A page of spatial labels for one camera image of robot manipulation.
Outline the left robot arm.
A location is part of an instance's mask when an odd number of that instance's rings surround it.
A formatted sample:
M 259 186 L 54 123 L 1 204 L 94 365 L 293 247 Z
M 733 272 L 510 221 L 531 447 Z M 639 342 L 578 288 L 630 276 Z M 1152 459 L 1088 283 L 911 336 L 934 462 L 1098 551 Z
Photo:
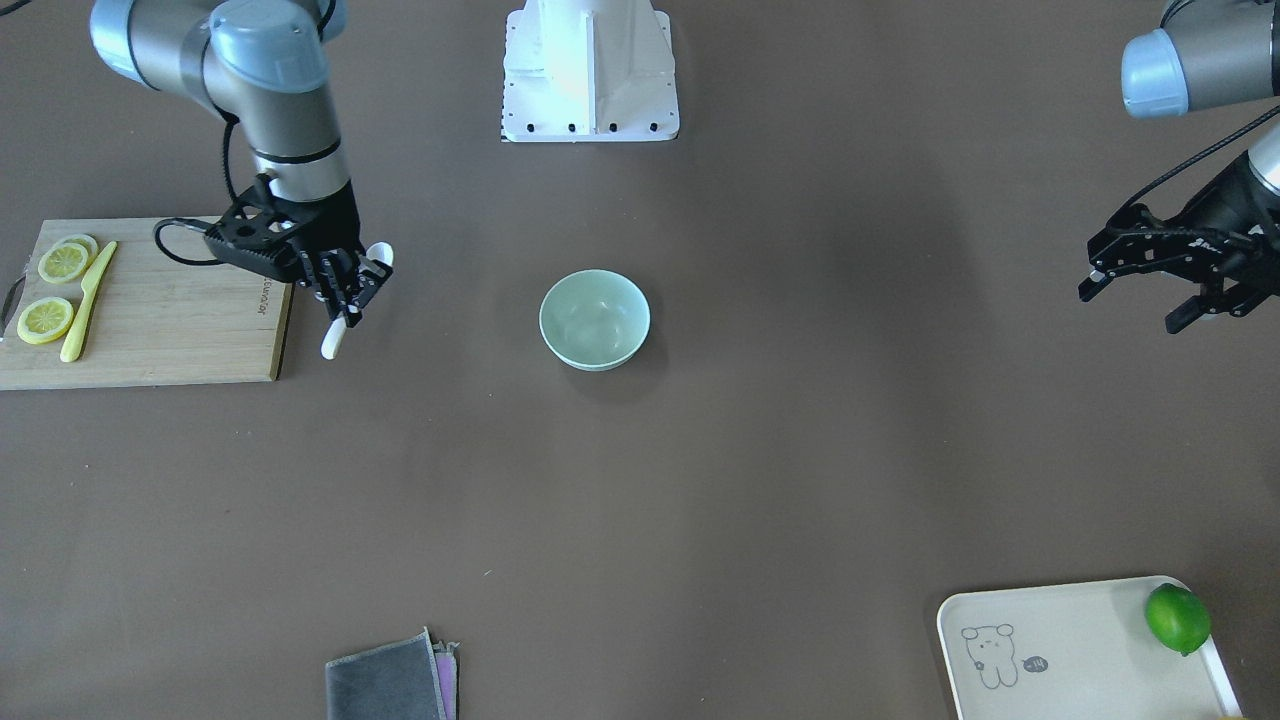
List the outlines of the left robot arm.
M 1170 1 L 1158 26 L 1133 38 L 1121 63 L 1123 102 L 1134 118 L 1180 117 L 1276 97 L 1275 1 Z M 1245 316 L 1279 293 L 1277 111 L 1247 124 L 1266 133 L 1231 160 L 1181 210 L 1156 217 L 1130 196 L 1087 245 L 1091 301 L 1125 275 L 1164 273 L 1197 286 L 1165 316 L 1176 334 L 1202 316 Z

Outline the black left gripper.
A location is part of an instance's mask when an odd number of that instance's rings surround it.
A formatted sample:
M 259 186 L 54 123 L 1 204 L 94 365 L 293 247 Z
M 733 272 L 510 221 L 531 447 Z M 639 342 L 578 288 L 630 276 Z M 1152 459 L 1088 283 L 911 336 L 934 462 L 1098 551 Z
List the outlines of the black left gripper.
M 1174 217 L 1132 201 L 1091 238 L 1091 272 L 1076 287 L 1089 302 L 1114 281 L 1169 273 L 1199 286 L 1165 316 L 1178 334 L 1206 315 L 1234 314 L 1254 296 L 1277 296 L 1277 191 L 1240 154 Z

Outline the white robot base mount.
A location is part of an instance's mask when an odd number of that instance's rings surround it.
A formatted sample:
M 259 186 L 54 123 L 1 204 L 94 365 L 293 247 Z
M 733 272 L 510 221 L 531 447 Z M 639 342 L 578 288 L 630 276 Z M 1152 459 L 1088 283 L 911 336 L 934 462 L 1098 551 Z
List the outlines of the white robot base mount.
M 681 117 L 671 18 L 649 1 L 526 1 L 506 18 L 500 137 L 669 141 Z

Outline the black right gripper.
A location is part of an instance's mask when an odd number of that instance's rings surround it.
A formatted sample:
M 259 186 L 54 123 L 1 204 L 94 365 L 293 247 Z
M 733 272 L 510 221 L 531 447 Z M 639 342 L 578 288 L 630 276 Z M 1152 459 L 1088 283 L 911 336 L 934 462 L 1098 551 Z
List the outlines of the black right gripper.
M 394 273 L 392 263 L 365 260 L 353 184 L 312 201 L 274 193 L 255 182 L 205 232 L 211 255 L 282 283 L 317 291 L 330 322 L 356 327 L 364 309 Z

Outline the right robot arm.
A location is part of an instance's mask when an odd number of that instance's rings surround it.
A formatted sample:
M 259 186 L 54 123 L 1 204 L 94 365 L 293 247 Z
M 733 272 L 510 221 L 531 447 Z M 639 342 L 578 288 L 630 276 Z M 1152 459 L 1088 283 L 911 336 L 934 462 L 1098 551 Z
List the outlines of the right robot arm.
M 97 1 L 90 33 L 102 61 L 242 128 L 253 183 L 201 225 L 210 263 L 311 290 L 353 327 L 390 279 L 366 250 L 323 45 L 342 1 Z

